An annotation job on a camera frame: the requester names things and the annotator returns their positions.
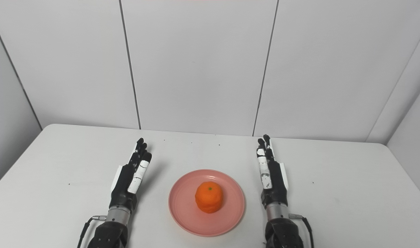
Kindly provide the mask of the black and white right hand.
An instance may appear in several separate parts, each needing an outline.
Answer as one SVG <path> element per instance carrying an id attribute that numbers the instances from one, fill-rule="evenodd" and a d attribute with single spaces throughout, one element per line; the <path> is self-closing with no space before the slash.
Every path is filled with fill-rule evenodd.
<path id="1" fill-rule="evenodd" d="M 270 136 L 264 134 L 258 139 L 258 144 L 256 156 L 263 187 L 261 193 L 263 207 L 266 209 L 273 203 L 288 206 L 286 175 L 283 174 L 285 169 L 275 159 Z"/>

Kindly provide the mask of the black and white left hand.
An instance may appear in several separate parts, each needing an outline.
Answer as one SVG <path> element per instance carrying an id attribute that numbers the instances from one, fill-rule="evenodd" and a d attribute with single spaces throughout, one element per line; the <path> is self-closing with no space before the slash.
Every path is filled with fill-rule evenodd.
<path id="1" fill-rule="evenodd" d="M 147 146 L 144 138 L 140 138 L 129 162 L 118 169 L 111 193 L 110 208 L 124 207 L 131 213 L 135 210 L 136 193 L 142 185 L 143 177 L 152 159 Z"/>

